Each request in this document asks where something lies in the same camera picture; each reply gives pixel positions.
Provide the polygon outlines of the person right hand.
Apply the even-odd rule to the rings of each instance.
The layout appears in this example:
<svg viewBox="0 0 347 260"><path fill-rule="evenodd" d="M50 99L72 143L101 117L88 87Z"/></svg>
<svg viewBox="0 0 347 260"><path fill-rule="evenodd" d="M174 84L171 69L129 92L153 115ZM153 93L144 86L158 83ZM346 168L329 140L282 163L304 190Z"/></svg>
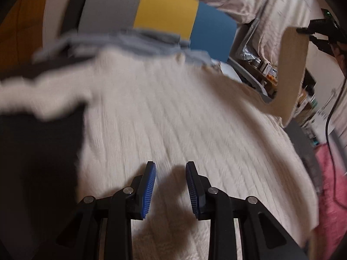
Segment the person right hand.
<svg viewBox="0 0 347 260"><path fill-rule="evenodd" d="M347 44L342 44L338 42L337 44L331 44L331 49L334 54L336 61L344 76L346 76L346 51Z"/></svg>

